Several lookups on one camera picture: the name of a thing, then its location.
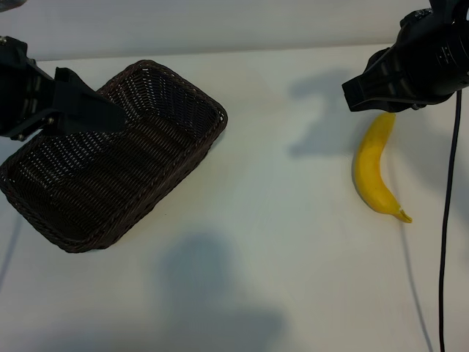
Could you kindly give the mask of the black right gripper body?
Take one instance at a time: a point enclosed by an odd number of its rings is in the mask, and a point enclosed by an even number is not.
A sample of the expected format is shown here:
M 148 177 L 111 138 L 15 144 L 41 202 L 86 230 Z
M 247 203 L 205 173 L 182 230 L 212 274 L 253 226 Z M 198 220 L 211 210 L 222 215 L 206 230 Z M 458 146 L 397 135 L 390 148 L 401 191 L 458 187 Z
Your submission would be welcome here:
M 411 43 L 398 40 L 370 57 L 367 72 L 395 74 L 396 97 L 392 101 L 397 111 L 421 109 L 453 95 L 446 60 L 451 61 L 452 57 L 439 54 L 428 39 Z

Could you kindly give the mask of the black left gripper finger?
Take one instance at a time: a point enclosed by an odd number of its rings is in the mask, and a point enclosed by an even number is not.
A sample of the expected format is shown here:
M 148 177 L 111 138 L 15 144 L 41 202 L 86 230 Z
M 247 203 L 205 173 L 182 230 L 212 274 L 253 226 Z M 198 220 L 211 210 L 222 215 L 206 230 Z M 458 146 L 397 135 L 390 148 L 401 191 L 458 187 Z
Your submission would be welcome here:
M 125 127 L 126 113 L 118 106 L 86 109 L 61 116 L 54 128 L 58 133 L 117 132 Z
M 77 73 L 69 68 L 58 67 L 54 81 L 56 85 L 53 105 L 65 114 L 79 114 L 94 107 L 118 106 L 90 88 Z

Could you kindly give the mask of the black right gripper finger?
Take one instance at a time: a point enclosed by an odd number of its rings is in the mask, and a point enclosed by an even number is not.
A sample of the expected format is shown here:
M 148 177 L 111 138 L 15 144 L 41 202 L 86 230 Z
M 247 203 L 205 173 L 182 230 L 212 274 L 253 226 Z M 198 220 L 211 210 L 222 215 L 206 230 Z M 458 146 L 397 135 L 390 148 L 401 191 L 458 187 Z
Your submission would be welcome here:
M 391 100 L 396 97 L 394 73 L 367 72 L 342 84 L 348 100 Z
M 396 112 L 392 97 L 388 95 L 365 96 L 351 92 L 347 93 L 347 104 L 352 112 L 368 110 Z

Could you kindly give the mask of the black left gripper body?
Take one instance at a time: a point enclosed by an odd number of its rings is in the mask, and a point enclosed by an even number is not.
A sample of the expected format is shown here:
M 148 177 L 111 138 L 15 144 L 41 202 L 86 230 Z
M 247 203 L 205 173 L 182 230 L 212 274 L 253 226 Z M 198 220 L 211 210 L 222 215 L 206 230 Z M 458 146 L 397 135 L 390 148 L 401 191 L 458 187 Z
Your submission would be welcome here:
M 24 141 L 47 125 L 54 82 L 34 59 L 28 45 L 1 37 L 1 136 Z

